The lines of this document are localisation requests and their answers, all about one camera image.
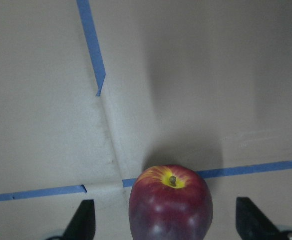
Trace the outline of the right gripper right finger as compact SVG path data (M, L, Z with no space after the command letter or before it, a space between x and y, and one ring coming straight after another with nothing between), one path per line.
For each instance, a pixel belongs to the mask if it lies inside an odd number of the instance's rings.
M286 239L248 197L236 198L236 230L242 240Z

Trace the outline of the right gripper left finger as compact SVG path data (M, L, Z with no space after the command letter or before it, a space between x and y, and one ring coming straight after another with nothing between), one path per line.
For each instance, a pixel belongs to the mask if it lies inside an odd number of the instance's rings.
M96 232L93 199L83 200L65 229L62 240L93 240Z

